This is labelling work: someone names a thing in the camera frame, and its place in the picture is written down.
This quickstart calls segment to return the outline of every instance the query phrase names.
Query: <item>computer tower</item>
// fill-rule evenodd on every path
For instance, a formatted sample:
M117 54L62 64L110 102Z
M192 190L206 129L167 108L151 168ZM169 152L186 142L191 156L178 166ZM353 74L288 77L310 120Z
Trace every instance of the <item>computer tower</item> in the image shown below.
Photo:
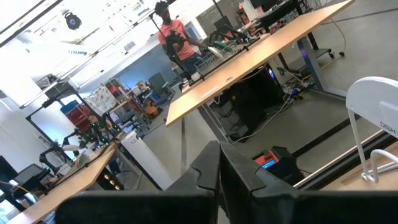
M243 78L243 82L247 83L249 88L256 94L259 99L258 104L264 109L284 103L285 93L269 63L256 68L245 78Z
M215 98L210 108L223 125L228 136L237 141L252 134L267 116L260 98L248 82L237 82Z

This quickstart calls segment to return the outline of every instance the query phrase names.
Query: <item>chair backrest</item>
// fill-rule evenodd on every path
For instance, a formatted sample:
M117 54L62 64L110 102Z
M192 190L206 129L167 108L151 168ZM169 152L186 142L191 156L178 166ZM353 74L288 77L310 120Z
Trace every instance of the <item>chair backrest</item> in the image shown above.
M160 73L156 73L154 76L149 78L149 83L159 96L163 95L164 89L163 85L166 83L163 76Z

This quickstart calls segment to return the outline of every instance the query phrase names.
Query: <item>desk leg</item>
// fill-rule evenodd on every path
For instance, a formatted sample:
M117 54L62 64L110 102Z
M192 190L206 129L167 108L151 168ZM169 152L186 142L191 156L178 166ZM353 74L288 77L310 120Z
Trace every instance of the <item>desk leg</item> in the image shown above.
M181 120L181 175L187 170L187 124L185 118Z
M227 135L223 125L206 103L201 105L198 108L198 111L202 118L206 121L207 125L213 131L214 135L217 137L217 140L232 142L232 139Z
M310 71L311 76L315 82L315 85L317 87L316 90L322 93L326 93L328 95L345 98L347 95L346 91L339 90L337 88L331 88L328 86L325 77L322 74L322 69L317 62L317 58L315 57L313 50L311 49L311 45L307 41L307 38L304 37L298 40L297 45L304 58L305 64L307 65L307 68Z
M23 212L26 208L21 205L12 195L7 195L6 200L13 205L18 211Z
M296 10L298 12L299 15L304 14L304 12L301 9L300 3L298 1L295 2L296 4ZM313 36L312 32L308 33L308 38L310 39L310 42L312 44L312 47L314 50L319 50L318 44L315 40L315 37Z

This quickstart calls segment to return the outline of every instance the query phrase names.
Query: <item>blue light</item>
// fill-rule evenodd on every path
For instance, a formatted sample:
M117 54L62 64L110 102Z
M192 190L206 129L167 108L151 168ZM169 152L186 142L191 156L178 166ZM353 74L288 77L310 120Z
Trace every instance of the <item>blue light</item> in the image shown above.
M268 69L268 73L269 73L269 75L271 76L271 78L272 79L275 79L275 75L274 75L274 72L272 71L272 69Z
M270 161L268 161L267 163L265 163L264 165L262 165L262 168L266 169L272 165L275 164L275 160L271 159Z

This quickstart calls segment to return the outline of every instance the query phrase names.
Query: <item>cable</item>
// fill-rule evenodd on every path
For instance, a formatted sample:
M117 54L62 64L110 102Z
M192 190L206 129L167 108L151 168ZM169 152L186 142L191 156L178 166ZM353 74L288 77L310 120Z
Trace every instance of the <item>cable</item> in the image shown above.
M219 105L219 103L220 103L220 96L218 95L218 102L216 101L216 100L214 100L214 102L217 104L217 105Z
M231 107L231 109L226 114L223 114L220 110L218 111L218 115L222 116L223 118L229 118L232 115L233 109L234 108Z
M308 173L308 174L313 174L313 173L311 173L311 172L308 172L308 171L305 171L305 170L303 170L303 169L299 169L299 171L302 171L302 172L304 172L304 173Z
M295 76L292 72L286 70L286 68L281 67L281 69L285 72L287 72L289 75L293 76L297 81L299 81L301 83L301 85L303 85L304 87L308 87L307 84L305 84L302 80L300 80L299 78L297 78L297 76Z
M268 124L270 121L272 121L272 119L274 119L274 118L284 109L285 105L289 102L289 99L290 99L290 97L292 97L293 93L294 93L294 91L292 91L292 93L290 94L289 98L285 101L285 103L284 103L283 106L280 108L280 110L279 110L278 112L276 112L276 114L273 115L273 116L260 128L260 130L257 130L255 133L253 133L253 134L251 134L251 135L248 135L248 136L245 136L245 137L243 137L243 138L240 138L240 139L236 140L235 142L233 142L233 143L231 143L231 144L235 144L235 143L239 142L240 140L243 140L243 139L246 139L246 138L250 138L251 136L254 136L255 134L259 133L265 126L267 126L267 124Z
M279 113L283 113L283 112L287 111L291 106L292 106L292 104L290 103L288 106L285 107L284 110L282 110L282 111L279 112ZM274 114L276 114L276 113L267 113L268 116L272 116L272 115L274 115Z
M321 4L320 0L314 0L314 2L318 6L318 8L323 8L323 7L325 7L328 4L328 0L326 0L326 2L323 5ZM339 30L340 34L343 36L344 47L343 47L343 51L340 52L340 57L335 58L331 62L329 62L326 65L322 66L322 69L324 69L326 66L330 65L331 63L333 63L333 62L337 61L338 59L340 59L341 57L343 57L345 55L344 52L346 51L346 48L347 48L347 40L346 40L346 36L344 35L343 31L341 30L341 28L337 25L337 23L333 19L330 19L330 20L337 27L337 29Z
M246 78L242 78L241 80L239 80L239 82L241 82L241 81L245 81L245 80L248 80L249 78L251 78L251 77L253 77L253 76L255 76L255 75L257 75L258 73L260 73L261 71L263 71L264 69L265 69L265 65L263 65L263 67L260 69L260 70L258 70L256 73L254 73L254 74L252 74L251 76L249 76L249 77L246 77Z
M23 191L25 191L26 193L30 194L30 192L29 192L29 191L27 191L25 188L23 188L23 187L21 187L21 186L19 186L19 185L10 184L10 183L8 183L8 182L3 182L3 181L0 181L0 184L7 184L7 185L11 185L11 186L13 186L13 187L17 187L17 188L19 188L19 189L22 189L22 190L23 190Z

